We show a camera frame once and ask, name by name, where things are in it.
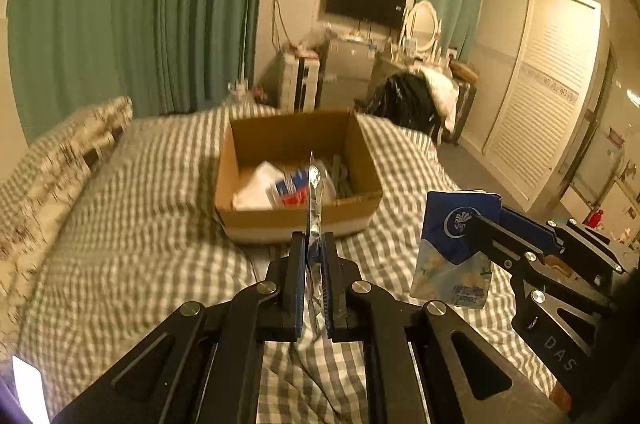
vinda logo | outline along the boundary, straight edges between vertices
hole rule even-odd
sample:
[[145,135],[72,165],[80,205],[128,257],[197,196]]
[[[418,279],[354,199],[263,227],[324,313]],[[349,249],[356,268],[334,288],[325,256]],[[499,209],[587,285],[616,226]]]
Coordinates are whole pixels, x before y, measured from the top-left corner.
[[465,235],[466,223],[473,218],[474,213],[480,215],[473,207],[459,207],[451,211],[444,219],[444,234],[453,239],[462,238]]

white wardrobe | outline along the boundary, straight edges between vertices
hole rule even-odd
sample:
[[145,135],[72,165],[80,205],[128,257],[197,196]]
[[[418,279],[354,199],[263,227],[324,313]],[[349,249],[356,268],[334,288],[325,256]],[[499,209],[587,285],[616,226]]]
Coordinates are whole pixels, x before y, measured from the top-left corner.
[[584,114],[600,37],[591,0],[483,0],[470,61],[478,92],[463,144],[523,209]]

open cardboard box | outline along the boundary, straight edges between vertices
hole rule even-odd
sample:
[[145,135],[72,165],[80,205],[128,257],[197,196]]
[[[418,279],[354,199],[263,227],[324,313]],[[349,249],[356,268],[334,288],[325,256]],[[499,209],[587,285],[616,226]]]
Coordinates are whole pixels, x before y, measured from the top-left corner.
[[229,239],[238,243],[288,242],[306,231],[307,206],[235,211],[234,194],[267,161],[282,171],[308,166],[316,159],[342,156],[354,192],[322,207],[323,232],[345,235],[363,230],[382,199],[380,179],[360,124],[351,111],[315,111],[232,120],[220,152],[215,204]]

plaid bedding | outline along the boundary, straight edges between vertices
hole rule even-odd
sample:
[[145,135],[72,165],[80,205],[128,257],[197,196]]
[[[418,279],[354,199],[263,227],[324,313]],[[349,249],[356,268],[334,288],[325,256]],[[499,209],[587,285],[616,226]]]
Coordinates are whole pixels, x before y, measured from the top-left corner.
[[[255,248],[229,242],[214,217],[217,155],[229,118],[269,115],[231,107],[134,121],[88,182],[42,265],[22,327],[20,355],[46,383],[56,414],[182,302],[213,305],[257,278]],[[367,230],[337,240],[338,254],[397,299],[409,287],[428,189],[451,190],[426,136],[387,120],[360,124],[384,197]],[[286,246],[270,247],[271,257]],[[494,271],[485,308],[458,312],[545,393],[550,372],[511,329],[508,274]],[[258,422],[366,422],[358,343],[266,343]]]

floor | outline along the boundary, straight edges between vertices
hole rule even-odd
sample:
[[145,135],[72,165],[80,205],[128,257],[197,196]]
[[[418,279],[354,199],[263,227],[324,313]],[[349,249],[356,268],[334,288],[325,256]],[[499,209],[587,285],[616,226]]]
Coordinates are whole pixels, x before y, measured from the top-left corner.
[[[488,193],[498,193],[502,197],[502,204],[523,212],[518,202],[507,190],[462,146],[442,143],[438,147],[438,159],[460,189],[482,189]],[[525,214],[530,218],[544,223],[548,219],[568,219],[569,212],[559,201],[559,180],[552,180],[551,186],[546,188],[538,197],[532,208]]]

